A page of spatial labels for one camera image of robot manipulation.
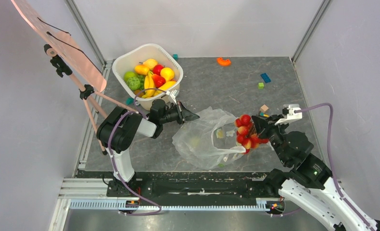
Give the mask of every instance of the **gray wall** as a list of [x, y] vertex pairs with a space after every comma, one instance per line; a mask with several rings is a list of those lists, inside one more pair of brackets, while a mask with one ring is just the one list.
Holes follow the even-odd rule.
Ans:
[[75, 0], [101, 52], [145, 43], [179, 57], [292, 56], [322, 0]]
[[[334, 105], [337, 174], [354, 201], [380, 219], [380, 1], [333, 1], [297, 72], [309, 105]], [[313, 116], [326, 153], [329, 110]]]
[[[62, 0], [31, 2], [94, 57]], [[78, 89], [55, 74], [44, 44], [12, 3], [0, 0], [1, 231], [47, 230], [87, 119]]]

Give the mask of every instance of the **fruit basket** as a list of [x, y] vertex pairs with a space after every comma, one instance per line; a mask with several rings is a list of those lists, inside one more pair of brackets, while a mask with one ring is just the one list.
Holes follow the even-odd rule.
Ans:
[[[180, 89], [180, 82], [183, 78], [183, 69], [181, 66], [161, 46], [148, 43], [120, 56], [112, 65], [112, 71], [130, 97], [134, 98], [135, 94], [124, 81], [124, 73], [127, 71], [132, 71], [136, 65], [147, 59], [155, 59], [159, 62], [159, 64], [171, 68], [175, 73], [174, 81], [176, 81], [176, 83], [168, 90], [172, 91]], [[146, 99], [137, 97], [137, 101], [145, 110], [149, 110], [152, 106], [153, 100], [156, 99], [163, 99], [166, 103], [169, 102], [169, 97], [165, 94], [158, 94]]]

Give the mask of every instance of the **bunch of red fruit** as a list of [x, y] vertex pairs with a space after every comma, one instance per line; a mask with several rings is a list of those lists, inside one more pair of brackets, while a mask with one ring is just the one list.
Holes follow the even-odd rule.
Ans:
[[260, 143], [268, 143], [269, 139], [260, 139], [256, 134], [251, 116], [241, 115], [234, 122], [237, 130], [237, 142], [240, 143], [247, 151], [244, 154], [250, 152], [251, 148], [257, 148]]

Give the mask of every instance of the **tripod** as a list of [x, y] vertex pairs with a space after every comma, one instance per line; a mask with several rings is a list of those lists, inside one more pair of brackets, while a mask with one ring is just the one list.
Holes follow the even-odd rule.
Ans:
[[[83, 85], [81, 83], [81, 81], [79, 81], [79, 79], [74, 75], [71, 68], [64, 62], [64, 60], [58, 55], [58, 53], [49, 44], [44, 45], [44, 51], [49, 57], [51, 57], [50, 63], [56, 68], [56, 72], [57, 72], [58, 76], [60, 76], [62, 78], [63, 73], [66, 74], [67, 76], [70, 77], [70, 79], [78, 87], [79, 92], [80, 92], [79, 97], [84, 102], [85, 108], [86, 108], [88, 116], [89, 116], [89, 120], [92, 124], [92, 127], [94, 128], [95, 134], [97, 134], [98, 127], [95, 123], [94, 116], [91, 113], [89, 103], [95, 108], [96, 113], [101, 114], [101, 116], [103, 116], [104, 118], [107, 118], [108, 115], [101, 108], [101, 106], [95, 101], [95, 99], [91, 96], [92, 94], [96, 94], [96, 95], [98, 95], [98, 96], [100, 96], [106, 100], [109, 100], [109, 101], [115, 103], [116, 105], [118, 105], [120, 107], [123, 107], [123, 108], [129, 110], [129, 111], [134, 111], [134, 112], [137, 111], [137, 110], [135, 110], [129, 106], [126, 106], [125, 104], [123, 104], [121, 102], [116, 101], [115, 99], [112, 99], [111, 97], [108, 97], [108, 96], [100, 93], [99, 91], [95, 90], [94, 87], [91, 86], [90, 84]], [[98, 142], [100, 144], [102, 154], [106, 155], [107, 152], [106, 152], [105, 147], [102, 145], [100, 140], [98, 140]]]

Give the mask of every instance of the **clear plastic bag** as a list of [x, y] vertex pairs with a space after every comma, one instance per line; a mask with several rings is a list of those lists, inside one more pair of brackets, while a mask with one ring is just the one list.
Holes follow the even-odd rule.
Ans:
[[246, 150], [236, 145], [236, 117], [211, 107], [197, 113], [200, 118], [185, 123], [173, 136], [173, 144], [188, 162], [202, 169], [228, 165]]

